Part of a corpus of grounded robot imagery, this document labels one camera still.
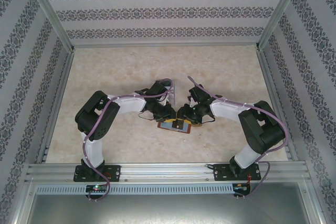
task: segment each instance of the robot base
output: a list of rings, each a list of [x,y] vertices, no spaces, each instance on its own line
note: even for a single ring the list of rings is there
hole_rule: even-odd
[[[214,171],[215,181],[235,181],[235,180],[261,180],[259,165],[252,164],[236,176],[230,170],[230,164],[208,165],[208,168]]]
[[[96,168],[104,174],[110,182],[119,182],[120,165],[105,165],[105,161]],[[74,174],[74,182],[105,182],[94,170],[82,159],[81,165],[77,165]]]

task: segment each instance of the black wire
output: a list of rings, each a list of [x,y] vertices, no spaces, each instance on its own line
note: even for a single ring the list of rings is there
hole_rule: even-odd
[[[152,118],[152,119],[142,118],[142,119],[146,119],[146,120],[148,120],[148,121],[153,121],[153,120],[154,120],[154,118]]]
[[[205,123],[213,123],[213,122],[215,122],[216,121],[216,119],[214,118],[212,121],[207,121],[207,122],[204,122],[204,123],[202,123],[202,124],[205,124]]]

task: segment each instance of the patterned wallpaper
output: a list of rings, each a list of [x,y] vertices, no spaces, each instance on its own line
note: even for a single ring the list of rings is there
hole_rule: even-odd
[[[279,0],[50,0],[75,46],[259,40]]]
[[[0,223],[34,163],[68,58],[37,0],[0,0]]]
[[[336,223],[335,0],[291,0],[264,48],[287,125],[327,223]]]

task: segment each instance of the metal extrusion bar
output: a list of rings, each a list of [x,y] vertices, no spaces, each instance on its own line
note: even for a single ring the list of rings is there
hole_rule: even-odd
[[[106,44],[76,44],[75,48],[105,48],[105,47],[206,47],[206,46],[248,46],[254,45],[255,42],[184,42],[184,43],[106,43]]]
[[[271,169],[266,183],[311,181],[307,166],[302,161],[270,162]],[[165,163],[165,164],[118,164],[121,166],[120,181],[113,184],[215,184],[244,183],[243,181],[216,182],[213,171],[207,168],[214,163]],[[77,164],[30,164],[25,183],[37,185],[80,184],[73,181]],[[261,176],[267,164],[259,164]]]
[[[71,66],[72,66],[72,61],[74,60],[73,59],[74,56],[75,56],[75,52],[73,51],[68,57],[68,60],[67,60],[67,63],[66,63],[66,68],[65,68],[65,71],[64,71],[63,76],[62,76],[61,85],[60,85],[59,91],[58,91],[56,99],[55,99],[55,106],[54,106],[52,114],[51,114],[51,120],[50,120],[50,123],[49,123],[49,127],[47,128],[46,137],[43,139],[41,149],[40,149],[40,152],[39,152],[38,157],[37,157],[37,162],[38,163],[42,163],[44,161],[43,159],[44,159],[45,152],[46,152],[46,146],[50,145],[51,138],[53,137],[53,133],[54,133],[55,126],[56,126],[56,121],[57,121],[57,116],[58,116],[58,113],[59,113],[59,109],[61,107],[62,99],[63,99],[64,92],[65,92],[65,87],[66,87],[67,82],[68,82],[68,78],[69,78],[69,75],[70,75],[70,69],[71,69]]]
[[[289,4],[290,0],[280,0],[277,7],[275,8],[270,20],[268,21],[264,31],[262,32],[262,35],[260,37],[260,40],[258,42],[259,49],[263,49],[271,36],[271,34],[274,31],[274,28],[278,24],[279,19],[283,15],[287,5]]]
[[[37,195],[85,195],[86,185],[39,185]],[[93,191],[94,195],[105,192]],[[163,184],[163,185],[111,185],[110,195],[186,195],[186,194],[234,194],[232,184]]]
[[[61,21],[59,20],[55,10],[53,9],[49,0],[38,0],[39,4],[41,5],[42,9],[44,10],[46,16],[50,20],[50,23],[53,26],[53,29],[56,31],[58,37],[61,39],[63,45],[66,47],[68,52],[72,51],[73,45],[71,40],[65,31]]]
[[[270,70],[269,70],[269,68],[267,66],[267,63],[266,63],[266,58],[265,58],[264,52],[263,52],[263,50],[256,49],[256,53],[257,53],[258,61],[259,61],[260,68],[261,68],[261,71],[262,71],[262,75],[264,76],[267,92],[269,94],[269,98],[271,100],[273,110],[274,110],[274,112],[275,112],[275,114],[277,115],[278,118],[280,118],[283,122],[286,122],[285,116],[283,115],[283,111],[281,109],[281,105],[280,105],[280,101],[279,101],[279,97],[278,97],[275,85],[272,81]],[[288,144],[287,144],[286,147],[289,148],[289,153],[287,153],[287,154],[290,155],[290,158],[294,161],[299,160],[298,156],[295,152],[295,148],[294,148],[294,145],[293,145],[293,140],[291,138],[288,140]]]

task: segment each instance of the marble-like floor surface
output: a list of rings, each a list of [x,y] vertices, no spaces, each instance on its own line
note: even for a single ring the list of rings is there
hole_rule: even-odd
[[[47,163],[80,162],[82,139],[74,119],[95,91],[128,94],[171,78],[177,110],[193,87],[188,75],[228,99],[270,103],[254,46],[77,49]],[[241,125],[228,119],[183,134],[158,129],[135,112],[117,116],[103,141],[107,163],[227,162],[246,145]],[[270,153],[265,160],[287,160],[286,152]]]

